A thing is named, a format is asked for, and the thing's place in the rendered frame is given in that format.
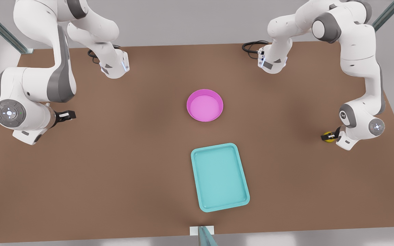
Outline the teal rectangular tray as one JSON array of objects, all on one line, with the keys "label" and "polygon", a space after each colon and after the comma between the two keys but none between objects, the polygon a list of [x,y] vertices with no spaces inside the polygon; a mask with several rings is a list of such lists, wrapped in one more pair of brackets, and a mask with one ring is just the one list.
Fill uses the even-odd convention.
[{"label": "teal rectangular tray", "polygon": [[192,150],[191,163],[200,209],[214,212],[250,202],[237,146],[224,143]]}]

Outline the pink round plate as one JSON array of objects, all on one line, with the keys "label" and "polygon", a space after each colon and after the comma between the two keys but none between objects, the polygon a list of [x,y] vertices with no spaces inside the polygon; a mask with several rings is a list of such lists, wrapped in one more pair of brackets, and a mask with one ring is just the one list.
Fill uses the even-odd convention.
[{"label": "pink round plate", "polygon": [[209,89],[193,92],[187,99],[188,114],[197,121],[210,122],[223,112],[224,103],[221,96]]}]

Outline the silver frame post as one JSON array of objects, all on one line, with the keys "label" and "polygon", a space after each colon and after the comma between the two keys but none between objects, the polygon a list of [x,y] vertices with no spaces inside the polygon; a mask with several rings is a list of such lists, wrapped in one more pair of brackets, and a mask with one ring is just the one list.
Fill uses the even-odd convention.
[{"label": "silver frame post", "polygon": [[189,235],[198,236],[199,246],[218,246],[214,239],[214,226],[192,226],[189,227]]},{"label": "silver frame post", "polygon": [[3,37],[20,54],[32,54],[33,49],[28,49],[22,44],[2,23],[0,23],[0,36]]},{"label": "silver frame post", "polygon": [[393,15],[394,15],[394,0],[372,23],[375,32],[377,32]]}]

